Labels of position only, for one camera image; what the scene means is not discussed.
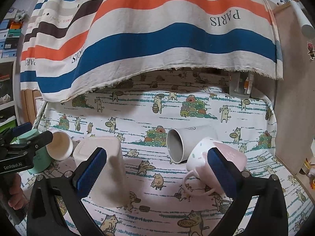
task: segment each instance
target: mint green cup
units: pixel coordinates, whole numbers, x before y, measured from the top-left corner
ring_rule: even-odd
[[[18,136],[17,137],[17,143],[18,144],[24,144],[29,139],[31,139],[32,137],[35,137],[37,135],[39,135],[38,130],[32,129],[32,130]],[[28,172],[34,173],[34,174],[40,173],[40,172],[44,171],[46,168],[48,168],[51,161],[52,161],[52,158],[47,153],[46,146],[44,146],[43,148],[40,148],[39,150],[37,150],[35,152],[35,156],[33,158],[34,167],[32,169],[28,170]]]

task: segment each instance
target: blue gripper pad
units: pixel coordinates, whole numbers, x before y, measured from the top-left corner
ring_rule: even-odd
[[[88,196],[107,160],[106,151],[101,148],[90,162],[77,182],[77,196],[82,199]]]
[[[221,159],[215,153],[214,148],[211,148],[208,151],[207,159],[208,164],[210,165],[213,173],[218,179],[227,197],[236,198],[237,195],[236,182],[233,176],[231,175],[230,171],[226,168]]]
[[[17,126],[12,129],[12,133],[14,137],[18,137],[32,129],[32,123],[26,122],[20,126]]]

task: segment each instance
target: white cup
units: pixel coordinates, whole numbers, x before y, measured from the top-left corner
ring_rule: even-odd
[[[55,160],[65,160],[70,157],[73,151],[71,137],[58,129],[48,129],[53,134],[53,140],[46,145],[49,156]]]
[[[233,162],[239,171],[243,171],[246,166],[247,158],[245,154],[222,143],[221,141],[212,140],[210,137],[205,137],[195,146],[186,164],[187,170],[189,170],[189,172],[183,178],[182,186],[184,190],[191,196],[207,196],[213,192],[216,192],[219,195],[224,193],[218,179],[216,178],[208,163],[208,151],[214,147],[218,148],[226,160]],[[211,190],[202,194],[190,192],[186,188],[185,182],[191,176],[199,178],[202,182],[208,185]]]
[[[196,144],[205,137],[218,139],[216,131],[208,125],[170,129],[166,137],[166,146],[171,159],[175,163],[187,160]]]

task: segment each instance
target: pink cup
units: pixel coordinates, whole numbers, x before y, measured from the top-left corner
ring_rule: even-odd
[[[243,153],[222,143],[221,141],[212,140],[210,137],[205,137],[195,146],[190,156],[188,157],[188,161],[186,164],[187,170],[189,170],[189,172],[183,178],[182,187],[191,196],[207,196],[213,192],[216,192],[219,195],[224,193],[218,179],[213,173],[207,160],[208,151],[214,147],[218,148],[218,150],[228,161],[233,162],[234,165],[239,169],[239,171],[243,171],[246,166],[247,158]],[[202,182],[208,185],[211,190],[203,194],[195,194],[189,191],[185,186],[185,182],[191,176],[199,178]]]

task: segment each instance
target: mug handle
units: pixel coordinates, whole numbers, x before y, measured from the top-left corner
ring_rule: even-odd
[[[212,188],[211,190],[209,190],[209,191],[207,191],[207,192],[205,192],[205,193],[203,193],[203,194],[200,194],[200,195],[199,195],[199,194],[195,194],[195,193],[189,191],[189,190],[187,189],[186,185],[185,185],[185,182],[187,181],[188,178],[190,178],[191,176],[194,176],[194,174],[195,174],[195,171],[194,171],[194,170],[191,170],[191,171],[189,171],[189,172],[184,176],[184,178],[183,178],[182,187],[183,187],[183,189],[185,190],[185,192],[186,192],[187,194],[189,194],[189,195],[191,195],[191,196],[195,196],[195,197],[201,197],[201,196],[208,196],[208,195],[212,194],[213,192],[215,192],[215,189],[214,189],[214,188]]]

